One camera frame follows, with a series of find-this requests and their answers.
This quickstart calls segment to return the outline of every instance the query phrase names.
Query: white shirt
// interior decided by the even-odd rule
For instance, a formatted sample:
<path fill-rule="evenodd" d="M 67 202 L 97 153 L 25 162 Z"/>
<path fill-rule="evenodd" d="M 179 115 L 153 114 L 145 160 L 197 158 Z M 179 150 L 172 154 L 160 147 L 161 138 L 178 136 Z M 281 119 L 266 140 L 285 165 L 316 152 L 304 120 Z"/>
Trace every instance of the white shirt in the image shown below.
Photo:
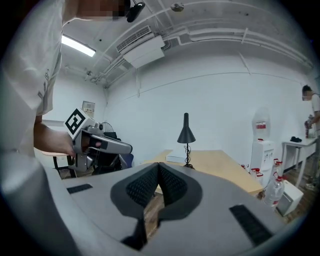
<path fill-rule="evenodd" d="M 61 66 L 65 0 L 40 1 L 21 23 L 0 64 L 3 150 L 34 156 L 34 123 L 53 109 Z"/>
<path fill-rule="evenodd" d="M 319 97 L 319 95 L 317 95 L 317 94 L 312 95 L 311 102 L 312 102 L 313 112 L 320 111 L 320 97 Z M 315 123 L 315 129 L 316 129 L 317 135 L 320 136 L 320 120 Z"/>

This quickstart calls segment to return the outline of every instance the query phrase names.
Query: lamp shade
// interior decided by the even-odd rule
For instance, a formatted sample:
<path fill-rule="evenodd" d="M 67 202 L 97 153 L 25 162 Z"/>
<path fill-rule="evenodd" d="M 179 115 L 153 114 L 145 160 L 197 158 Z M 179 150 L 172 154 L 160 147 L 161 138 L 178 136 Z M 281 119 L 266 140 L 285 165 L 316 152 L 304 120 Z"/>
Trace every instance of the lamp shade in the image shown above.
<path fill-rule="evenodd" d="M 186 144 L 186 143 L 191 143 L 195 141 L 196 141 L 196 138 L 189 127 L 189 114 L 184 113 L 183 128 L 177 142 Z"/>

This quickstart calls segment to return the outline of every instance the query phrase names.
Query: air vent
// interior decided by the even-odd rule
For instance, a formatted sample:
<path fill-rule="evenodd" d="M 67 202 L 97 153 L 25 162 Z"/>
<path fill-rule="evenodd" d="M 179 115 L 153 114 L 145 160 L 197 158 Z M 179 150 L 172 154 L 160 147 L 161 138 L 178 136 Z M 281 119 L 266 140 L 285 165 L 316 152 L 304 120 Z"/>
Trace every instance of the air vent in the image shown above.
<path fill-rule="evenodd" d="M 236 205 L 229 210 L 255 246 L 272 237 L 272 234 L 244 205 Z"/>
<path fill-rule="evenodd" d="M 79 186 L 68 187 L 66 190 L 68 190 L 69 194 L 73 194 L 73 193 L 88 190 L 91 188 L 92 188 L 92 186 L 90 184 L 83 184 L 83 185 L 79 185 Z"/>
<path fill-rule="evenodd" d="M 145 35 L 150 34 L 151 32 L 151 28 L 149 26 L 145 26 L 142 29 L 135 32 L 134 34 L 130 35 L 127 39 L 125 39 L 123 42 L 117 45 L 116 49 L 118 53 L 120 53 L 128 45 L 134 43 L 135 41 L 144 37 Z"/>

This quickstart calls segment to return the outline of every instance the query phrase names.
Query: white box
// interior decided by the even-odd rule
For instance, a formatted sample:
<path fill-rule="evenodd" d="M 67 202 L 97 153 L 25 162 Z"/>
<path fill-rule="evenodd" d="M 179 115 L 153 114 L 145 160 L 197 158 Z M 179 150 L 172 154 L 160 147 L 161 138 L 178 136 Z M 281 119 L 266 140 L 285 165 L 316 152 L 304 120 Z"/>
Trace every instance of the white box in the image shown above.
<path fill-rule="evenodd" d="M 303 195 L 304 193 L 297 187 L 287 180 L 284 180 L 284 193 L 277 205 L 277 209 L 282 216 L 285 216 L 296 209 Z"/>
<path fill-rule="evenodd" d="M 165 160 L 166 160 L 167 162 L 174 162 L 174 163 L 182 163 L 182 164 L 185 164 L 185 163 L 186 163 L 186 158 L 187 158 L 186 150 L 185 150 L 184 146 L 182 145 L 181 147 L 172 150 L 172 151 L 165 157 Z"/>

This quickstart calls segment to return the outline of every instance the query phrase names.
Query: plastic bottle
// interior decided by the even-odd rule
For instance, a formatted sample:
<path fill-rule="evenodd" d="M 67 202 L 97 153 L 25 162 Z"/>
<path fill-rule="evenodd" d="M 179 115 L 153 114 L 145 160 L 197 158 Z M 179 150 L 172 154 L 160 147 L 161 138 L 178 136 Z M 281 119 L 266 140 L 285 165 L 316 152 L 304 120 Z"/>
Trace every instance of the plastic bottle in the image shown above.
<path fill-rule="evenodd" d="M 252 177 L 255 179 L 255 178 L 256 178 L 256 168 L 252 168 L 252 169 L 249 171 L 249 174 L 252 175 Z"/>
<path fill-rule="evenodd" d="M 282 162 L 280 162 L 278 158 L 275 158 L 273 159 L 273 163 L 269 182 L 274 182 L 278 176 L 282 176 Z"/>
<path fill-rule="evenodd" d="M 283 178 L 278 176 L 273 182 L 269 182 L 268 186 L 265 189 L 264 197 L 262 201 L 267 205 L 273 208 L 279 203 L 282 195 L 285 191 L 285 184 L 283 182 Z"/>
<path fill-rule="evenodd" d="M 255 168 L 255 179 L 262 185 L 264 174 L 260 172 L 259 168 Z"/>

